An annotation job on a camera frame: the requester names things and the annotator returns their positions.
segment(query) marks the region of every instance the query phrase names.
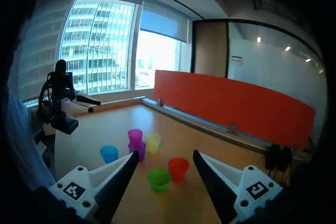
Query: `magenta cup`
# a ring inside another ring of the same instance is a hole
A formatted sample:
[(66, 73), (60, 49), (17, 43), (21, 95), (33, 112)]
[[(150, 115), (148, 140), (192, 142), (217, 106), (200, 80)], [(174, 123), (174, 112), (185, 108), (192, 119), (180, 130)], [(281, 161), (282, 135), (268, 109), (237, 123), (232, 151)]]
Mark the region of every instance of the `magenta cup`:
[(131, 129), (128, 131), (129, 141), (130, 142), (140, 142), (142, 141), (142, 130), (140, 129)]
[(146, 152), (146, 144), (144, 142), (130, 142), (129, 143), (129, 152), (132, 153), (133, 151), (137, 150), (139, 152), (139, 162), (144, 160), (144, 154)]

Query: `red partition panel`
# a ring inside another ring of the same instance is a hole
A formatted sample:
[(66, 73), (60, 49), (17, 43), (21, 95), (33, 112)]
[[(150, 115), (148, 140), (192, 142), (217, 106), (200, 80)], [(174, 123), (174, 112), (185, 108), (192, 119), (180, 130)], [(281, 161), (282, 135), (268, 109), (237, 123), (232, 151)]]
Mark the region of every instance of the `red partition panel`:
[(206, 120), (302, 150), (315, 110), (292, 97), (253, 84), (175, 71), (155, 72), (154, 99)]

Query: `window blind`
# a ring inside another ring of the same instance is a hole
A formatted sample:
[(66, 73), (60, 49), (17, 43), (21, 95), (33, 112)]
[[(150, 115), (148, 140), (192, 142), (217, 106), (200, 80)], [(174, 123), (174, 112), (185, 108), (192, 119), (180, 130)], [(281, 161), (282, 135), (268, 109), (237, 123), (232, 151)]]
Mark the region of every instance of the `window blind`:
[(36, 98), (54, 71), (56, 46), (72, 0), (50, 0), (37, 5), (22, 41), (18, 63), (18, 95), (26, 101)]
[(188, 18), (168, 6), (145, 1), (140, 29), (187, 42)]

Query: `yellow cup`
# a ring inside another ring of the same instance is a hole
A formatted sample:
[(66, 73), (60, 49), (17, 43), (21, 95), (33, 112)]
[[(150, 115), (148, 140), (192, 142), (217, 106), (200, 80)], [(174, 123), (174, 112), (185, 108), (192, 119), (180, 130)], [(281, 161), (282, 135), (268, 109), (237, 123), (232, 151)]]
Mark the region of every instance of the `yellow cup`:
[(155, 153), (159, 149), (159, 145), (161, 142), (161, 136), (157, 133), (150, 133), (145, 135), (146, 140), (146, 149), (150, 153)]

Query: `wooden table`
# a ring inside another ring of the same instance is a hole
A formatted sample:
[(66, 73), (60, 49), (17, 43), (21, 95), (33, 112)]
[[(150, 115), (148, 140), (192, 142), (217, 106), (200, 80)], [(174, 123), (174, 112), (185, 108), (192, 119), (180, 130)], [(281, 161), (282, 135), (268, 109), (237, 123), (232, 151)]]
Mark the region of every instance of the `wooden table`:
[[(158, 153), (146, 153), (139, 163), (112, 219), (127, 223), (207, 223), (218, 224), (219, 217), (192, 160), (199, 150), (219, 161), (243, 169), (255, 165), (265, 169), (262, 154), (207, 135), (140, 104), (140, 100), (102, 106), (101, 111), (77, 116), (79, 127), (68, 136), (57, 132), (55, 165), (58, 178), (78, 165), (88, 170), (105, 165), (100, 149), (114, 145), (119, 157), (129, 153), (127, 131), (133, 128), (159, 133)], [(174, 157), (189, 160), (190, 169), (182, 182), (172, 182), (166, 192), (154, 193), (147, 181), (153, 168), (168, 168)]]

